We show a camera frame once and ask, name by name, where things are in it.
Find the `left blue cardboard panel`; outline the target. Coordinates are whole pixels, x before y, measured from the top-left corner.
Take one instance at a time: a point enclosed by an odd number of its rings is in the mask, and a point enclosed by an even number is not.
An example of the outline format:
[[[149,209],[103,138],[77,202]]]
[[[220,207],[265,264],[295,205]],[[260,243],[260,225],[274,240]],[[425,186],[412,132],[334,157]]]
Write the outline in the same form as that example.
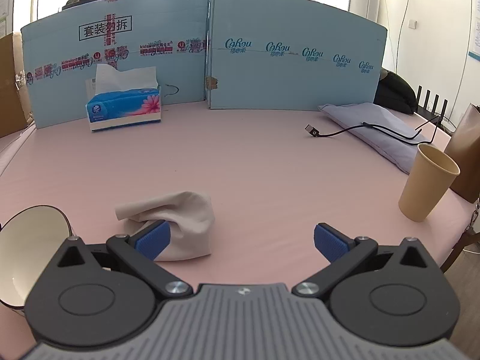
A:
[[[204,99],[209,0],[96,0],[21,30],[32,116],[39,128],[86,117],[99,64],[154,67],[163,102]]]

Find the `lavender pillow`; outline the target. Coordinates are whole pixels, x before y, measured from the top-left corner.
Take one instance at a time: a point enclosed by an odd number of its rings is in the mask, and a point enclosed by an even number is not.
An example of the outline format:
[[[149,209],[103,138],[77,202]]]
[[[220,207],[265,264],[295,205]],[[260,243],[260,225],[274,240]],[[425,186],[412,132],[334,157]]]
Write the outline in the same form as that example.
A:
[[[420,127],[412,128],[387,109],[370,102],[335,106],[318,106],[319,111],[389,160],[400,171],[409,174],[416,147],[431,143]]]

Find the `blue cardboard panel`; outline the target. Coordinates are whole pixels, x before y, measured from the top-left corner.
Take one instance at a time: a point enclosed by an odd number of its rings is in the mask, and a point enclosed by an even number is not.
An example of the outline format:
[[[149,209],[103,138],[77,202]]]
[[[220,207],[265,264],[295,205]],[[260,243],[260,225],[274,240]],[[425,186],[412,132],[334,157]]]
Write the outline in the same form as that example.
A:
[[[209,0],[96,0],[21,30],[32,116],[39,128],[86,117],[99,64],[154,67],[163,102],[204,99]]]
[[[210,0],[211,109],[315,111],[372,102],[387,30],[311,0]]]

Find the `beige cleaning cloth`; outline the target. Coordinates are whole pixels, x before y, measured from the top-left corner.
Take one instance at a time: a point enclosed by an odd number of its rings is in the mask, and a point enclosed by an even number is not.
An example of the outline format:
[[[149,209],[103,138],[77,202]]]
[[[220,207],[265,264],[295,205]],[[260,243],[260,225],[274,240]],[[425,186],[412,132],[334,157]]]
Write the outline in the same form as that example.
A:
[[[156,262],[184,261],[212,253],[215,215],[207,194],[181,191],[120,204],[115,208],[115,215],[118,220],[127,221],[130,236],[156,220],[169,223],[171,242],[155,259]]]

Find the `black bag behind panel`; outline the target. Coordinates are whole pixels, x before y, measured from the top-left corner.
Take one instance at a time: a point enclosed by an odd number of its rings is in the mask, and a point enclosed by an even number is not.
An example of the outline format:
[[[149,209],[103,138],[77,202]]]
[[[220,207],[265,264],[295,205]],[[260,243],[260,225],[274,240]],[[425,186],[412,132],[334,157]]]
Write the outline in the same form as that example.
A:
[[[413,115],[417,105],[412,87],[402,77],[383,67],[373,103],[406,115]]]

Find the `right blue cardboard panel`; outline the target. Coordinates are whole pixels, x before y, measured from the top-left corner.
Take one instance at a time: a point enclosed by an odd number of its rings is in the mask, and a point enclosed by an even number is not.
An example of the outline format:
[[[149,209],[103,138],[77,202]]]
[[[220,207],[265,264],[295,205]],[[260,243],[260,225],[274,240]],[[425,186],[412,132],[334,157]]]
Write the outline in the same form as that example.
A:
[[[311,0],[210,0],[211,109],[315,111],[372,102],[387,30]]]

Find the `blue tissue box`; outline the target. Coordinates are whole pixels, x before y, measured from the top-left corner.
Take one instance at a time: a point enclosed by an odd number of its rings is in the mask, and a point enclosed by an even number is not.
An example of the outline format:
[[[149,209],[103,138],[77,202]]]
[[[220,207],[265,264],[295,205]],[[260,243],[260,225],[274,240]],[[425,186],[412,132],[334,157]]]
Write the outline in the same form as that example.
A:
[[[109,64],[96,69],[94,96],[86,104],[92,132],[161,121],[161,87],[155,67],[118,71]]]

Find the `black wifi router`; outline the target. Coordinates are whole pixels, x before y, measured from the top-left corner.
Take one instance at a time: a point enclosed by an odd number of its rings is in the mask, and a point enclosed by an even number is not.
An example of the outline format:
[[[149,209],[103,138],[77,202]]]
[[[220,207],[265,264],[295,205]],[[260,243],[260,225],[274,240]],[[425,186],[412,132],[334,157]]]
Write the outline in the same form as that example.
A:
[[[415,112],[435,126],[441,127],[446,119],[448,100],[420,85],[416,91]]]

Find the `white bowl black rim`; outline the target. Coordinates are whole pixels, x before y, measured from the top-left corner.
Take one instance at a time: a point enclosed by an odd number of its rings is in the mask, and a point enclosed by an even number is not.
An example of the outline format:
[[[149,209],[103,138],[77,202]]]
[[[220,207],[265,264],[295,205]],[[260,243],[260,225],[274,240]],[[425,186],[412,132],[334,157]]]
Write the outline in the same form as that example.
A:
[[[51,205],[31,206],[1,226],[1,303],[18,314],[39,276],[73,235],[68,218]]]

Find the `brown cardboard box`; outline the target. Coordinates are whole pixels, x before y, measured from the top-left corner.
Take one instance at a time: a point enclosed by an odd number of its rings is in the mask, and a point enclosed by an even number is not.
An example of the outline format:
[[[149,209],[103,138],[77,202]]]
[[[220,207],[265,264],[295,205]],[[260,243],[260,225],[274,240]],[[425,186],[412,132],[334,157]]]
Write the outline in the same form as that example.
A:
[[[1,38],[0,137],[26,128],[32,120],[20,33]]]

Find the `brown paper cup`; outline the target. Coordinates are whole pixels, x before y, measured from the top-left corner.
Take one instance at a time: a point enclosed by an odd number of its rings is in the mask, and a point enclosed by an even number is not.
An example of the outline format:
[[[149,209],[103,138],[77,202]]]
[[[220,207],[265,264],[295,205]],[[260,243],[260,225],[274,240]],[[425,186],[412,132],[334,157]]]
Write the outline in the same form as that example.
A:
[[[414,222],[424,221],[459,174],[450,156],[431,144],[419,144],[399,199],[400,211]]]

